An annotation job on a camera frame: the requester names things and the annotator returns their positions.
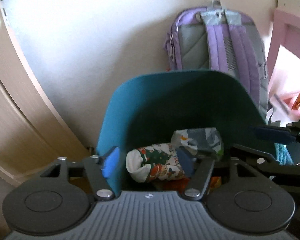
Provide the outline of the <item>teal white zigzag rug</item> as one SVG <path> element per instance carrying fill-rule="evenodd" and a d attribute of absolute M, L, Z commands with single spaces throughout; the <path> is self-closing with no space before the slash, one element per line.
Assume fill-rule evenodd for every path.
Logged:
<path fill-rule="evenodd" d="M 275 143 L 276 160 L 280 165 L 294 165 L 291 155 L 286 148 L 286 145 Z"/>

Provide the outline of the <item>white colourful snack wrapper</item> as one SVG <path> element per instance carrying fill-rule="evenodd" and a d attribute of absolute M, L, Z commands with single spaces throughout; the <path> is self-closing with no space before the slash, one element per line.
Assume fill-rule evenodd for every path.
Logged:
<path fill-rule="evenodd" d="M 179 180 L 186 177 L 176 150 L 170 143 L 153 144 L 128 152 L 126 169 L 138 183 L 155 179 Z"/>

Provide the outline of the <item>wooden door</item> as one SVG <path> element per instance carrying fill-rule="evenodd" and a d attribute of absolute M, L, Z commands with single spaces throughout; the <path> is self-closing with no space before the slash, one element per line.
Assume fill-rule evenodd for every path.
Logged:
<path fill-rule="evenodd" d="M 0 0 L 0 178 L 18 186 L 58 157 L 88 154 L 40 86 Z"/>

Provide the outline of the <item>grey white crumpled wrapper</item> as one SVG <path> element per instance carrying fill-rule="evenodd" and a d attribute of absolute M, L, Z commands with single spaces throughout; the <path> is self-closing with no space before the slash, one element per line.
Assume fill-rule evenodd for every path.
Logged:
<path fill-rule="evenodd" d="M 223 142 L 215 127 L 174 131 L 171 145 L 175 149 L 184 147 L 192 155 L 199 152 L 211 153 L 217 160 L 221 159 L 224 154 Z"/>

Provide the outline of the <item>pink wooden chair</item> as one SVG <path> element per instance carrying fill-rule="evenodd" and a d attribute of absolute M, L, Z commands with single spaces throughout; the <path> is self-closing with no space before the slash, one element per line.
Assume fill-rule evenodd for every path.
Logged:
<path fill-rule="evenodd" d="M 300 17 L 274 11 L 273 32 L 267 58 L 269 99 L 275 108 L 273 120 L 286 124 L 300 117 L 291 107 L 300 92 Z"/>

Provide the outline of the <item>teal deer trash bin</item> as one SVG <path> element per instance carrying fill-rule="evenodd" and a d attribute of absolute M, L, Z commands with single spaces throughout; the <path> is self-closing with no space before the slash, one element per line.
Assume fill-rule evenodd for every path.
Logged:
<path fill-rule="evenodd" d="M 177 130 L 214 127 L 226 147 L 239 144 L 274 155 L 270 141 L 257 139 L 254 127 L 264 118 L 245 88 L 228 74 L 210 70 L 142 75 L 120 85 L 106 110 L 97 143 L 104 155 L 120 149 L 120 161 L 108 178 L 116 194 L 142 187 L 128 174 L 126 154 L 167 143 Z"/>

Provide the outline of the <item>purple grey backpack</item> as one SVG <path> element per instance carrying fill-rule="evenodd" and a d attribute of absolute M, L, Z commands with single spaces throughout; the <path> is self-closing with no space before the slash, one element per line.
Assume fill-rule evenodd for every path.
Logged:
<path fill-rule="evenodd" d="M 170 70 L 209 69 L 236 78 L 261 116 L 268 111 L 268 68 L 264 44 L 253 19 L 219 0 L 182 11 L 167 33 Z"/>

